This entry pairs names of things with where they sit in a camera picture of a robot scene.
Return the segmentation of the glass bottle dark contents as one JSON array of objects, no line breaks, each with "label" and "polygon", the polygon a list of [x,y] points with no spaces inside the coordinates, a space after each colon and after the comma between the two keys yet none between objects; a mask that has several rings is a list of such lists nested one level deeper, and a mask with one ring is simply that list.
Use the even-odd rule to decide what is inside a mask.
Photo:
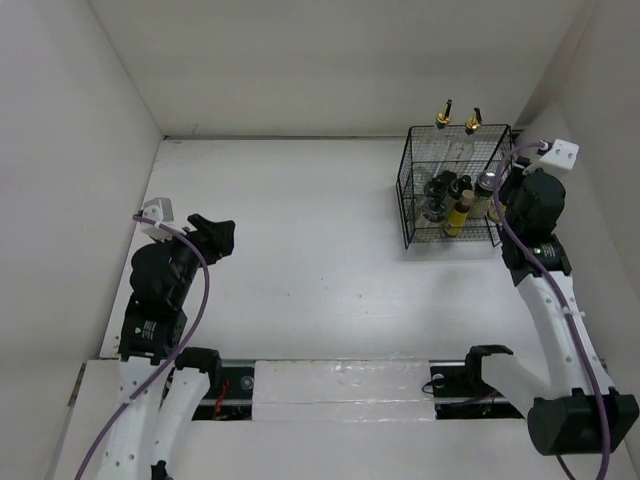
[{"label": "glass bottle dark contents", "polygon": [[474,155],[475,133],[482,125],[481,109],[475,107],[473,114],[465,122],[464,133],[450,142],[441,167],[442,171],[453,172],[456,176],[466,172]]}]

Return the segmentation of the white spice jar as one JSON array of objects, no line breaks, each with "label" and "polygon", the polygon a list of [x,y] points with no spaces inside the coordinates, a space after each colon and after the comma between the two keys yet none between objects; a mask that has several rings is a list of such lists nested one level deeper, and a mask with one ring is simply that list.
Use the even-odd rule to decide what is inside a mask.
[{"label": "white spice jar", "polygon": [[466,190],[473,191],[472,179],[469,175],[462,175],[451,182],[447,194],[454,201],[458,201]]},{"label": "white spice jar", "polygon": [[445,219],[446,209],[443,202],[439,199],[431,199],[427,201],[421,210],[419,217],[420,227],[429,228],[434,225],[440,225]]}]

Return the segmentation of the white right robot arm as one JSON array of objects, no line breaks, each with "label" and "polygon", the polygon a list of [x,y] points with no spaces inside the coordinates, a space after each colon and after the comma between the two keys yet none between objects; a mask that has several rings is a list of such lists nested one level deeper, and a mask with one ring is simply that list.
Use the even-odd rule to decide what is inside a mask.
[{"label": "white right robot arm", "polygon": [[526,369],[503,345],[470,349],[462,381],[473,393],[490,388],[523,415],[543,456],[614,452],[639,417],[602,366],[575,301],[571,265],[553,230],[566,190],[556,177],[514,168],[499,190],[505,220],[502,259],[533,319],[549,379]]}]

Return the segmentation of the brown spice jar black lid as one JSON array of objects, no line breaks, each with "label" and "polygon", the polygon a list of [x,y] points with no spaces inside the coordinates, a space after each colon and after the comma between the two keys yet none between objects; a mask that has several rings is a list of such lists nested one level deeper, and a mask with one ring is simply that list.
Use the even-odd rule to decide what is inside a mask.
[{"label": "brown spice jar black lid", "polygon": [[443,198],[446,196],[449,183],[440,177],[431,178],[425,185],[423,193],[427,198]]}]

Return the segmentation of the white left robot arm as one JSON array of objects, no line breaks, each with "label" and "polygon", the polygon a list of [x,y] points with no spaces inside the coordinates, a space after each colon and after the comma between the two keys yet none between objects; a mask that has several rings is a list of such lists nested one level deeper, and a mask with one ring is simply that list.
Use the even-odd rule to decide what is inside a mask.
[{"label": "white left robot arm", "polygon": [[131,258],[131,295],[120,333],[119,406],[94,440],[99,479],[169,479],[204,397],[222,387],[214,349],[189,346],[210,296],[210,266],[232,254],[236,224],[192,214],[176,229],[135,215],[152,243]]}]

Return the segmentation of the yellow label bottle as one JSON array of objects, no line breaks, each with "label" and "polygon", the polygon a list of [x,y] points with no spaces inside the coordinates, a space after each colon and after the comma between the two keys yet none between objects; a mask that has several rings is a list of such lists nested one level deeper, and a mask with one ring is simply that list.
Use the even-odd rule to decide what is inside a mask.
[{"label": "yellow label bottle", "polygon": [[494,224],[501,224],[502,220],[494,204],[491,204],[486,212],[486,218]]},{"label": "yellow label bottle", "polygon": [[474,203],[472,190],[464,190],[455,203],[443,227],[443,233],[448,237],[457,237],[465,225],[469,211]]}]

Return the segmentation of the glass bottle gold pourer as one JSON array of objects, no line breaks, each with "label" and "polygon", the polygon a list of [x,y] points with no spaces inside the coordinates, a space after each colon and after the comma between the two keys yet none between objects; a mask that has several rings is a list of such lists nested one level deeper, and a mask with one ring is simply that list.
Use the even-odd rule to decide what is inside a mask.
[{"label": "glass bottle gold pourer", "polygon": [[425,163],[423,187],[426,187],[427,183],[439,173],[442,164],[447,159],[447,154],[451,146],[448,130],[448,126],[452,120],[451,109],[452,100],[448,99],[444,110],[436,115],[434,129],[428,138],[423,154]]}]

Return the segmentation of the spice jar foil lid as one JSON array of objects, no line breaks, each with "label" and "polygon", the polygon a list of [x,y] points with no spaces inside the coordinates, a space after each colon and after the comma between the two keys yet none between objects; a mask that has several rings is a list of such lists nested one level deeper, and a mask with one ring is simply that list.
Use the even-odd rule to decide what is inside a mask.
[{"label": "spice jar foil lid", "polygon": [[487,215],[493,205],[493,193],[496,186],[497,175],[493,171],[485,170],[476,177],[473,193],[474,200],[470,210],[470,216],[474,219]]}]

